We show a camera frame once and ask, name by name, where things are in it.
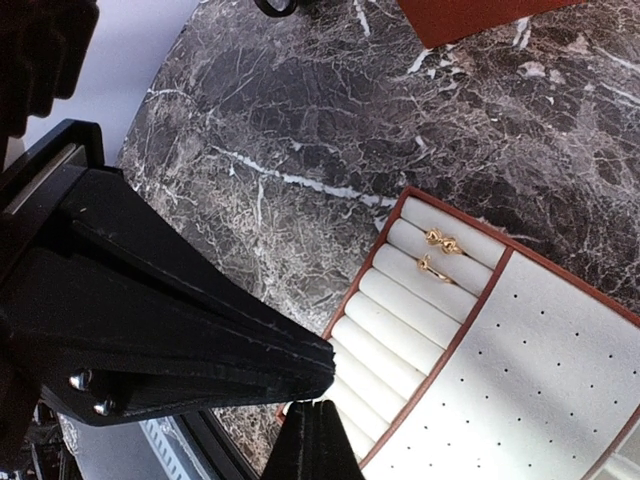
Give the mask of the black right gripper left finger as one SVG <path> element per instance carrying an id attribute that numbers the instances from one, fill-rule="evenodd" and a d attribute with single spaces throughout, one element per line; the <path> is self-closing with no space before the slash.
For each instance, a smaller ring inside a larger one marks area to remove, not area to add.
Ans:
<path id="1" fill-rule="evenodd" d="M 295 402 L 290 405 L 261 475 L 262 480 L 312 478 L 313 411 L 311 402 Z"/>

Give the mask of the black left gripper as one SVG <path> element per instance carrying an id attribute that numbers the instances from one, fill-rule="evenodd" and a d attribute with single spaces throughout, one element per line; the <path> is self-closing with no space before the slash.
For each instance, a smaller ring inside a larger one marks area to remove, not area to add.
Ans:
<path id="1" fill-rule="evenodd" d="M 312 399 L 318 335 L 237 287 L 104 165 L 66 120 L 1 176 L 1 387 L 92 425 Z"/>

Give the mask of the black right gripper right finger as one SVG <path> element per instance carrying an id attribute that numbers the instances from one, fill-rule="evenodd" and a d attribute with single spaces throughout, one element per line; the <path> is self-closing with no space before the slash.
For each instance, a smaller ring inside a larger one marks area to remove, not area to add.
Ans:
<path id="1" fill-rule="evenodd" d="M 313 479 L 364 479 L 337 408 L 330 400 L 314 405 L 312 459 Z"/>

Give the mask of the red jewelry tray insert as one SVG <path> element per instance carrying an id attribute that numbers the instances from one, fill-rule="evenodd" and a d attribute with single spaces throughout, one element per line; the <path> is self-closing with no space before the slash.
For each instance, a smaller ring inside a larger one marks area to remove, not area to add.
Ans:
<path id="1" fill-rule="evenodd" d="M 635 479 L 639 318 L 409 187 L 324 332 L 367 479 Z"/>

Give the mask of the red jewelry box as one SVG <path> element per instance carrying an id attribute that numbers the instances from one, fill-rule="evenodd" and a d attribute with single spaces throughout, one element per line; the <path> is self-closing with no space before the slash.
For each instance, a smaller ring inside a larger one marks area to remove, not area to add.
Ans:
<path id="1" fill-rule="evenodd" d="M 520 18 L 579 4 L 577 0 L 400 0 L 426 48 L 435 48 Z"/>

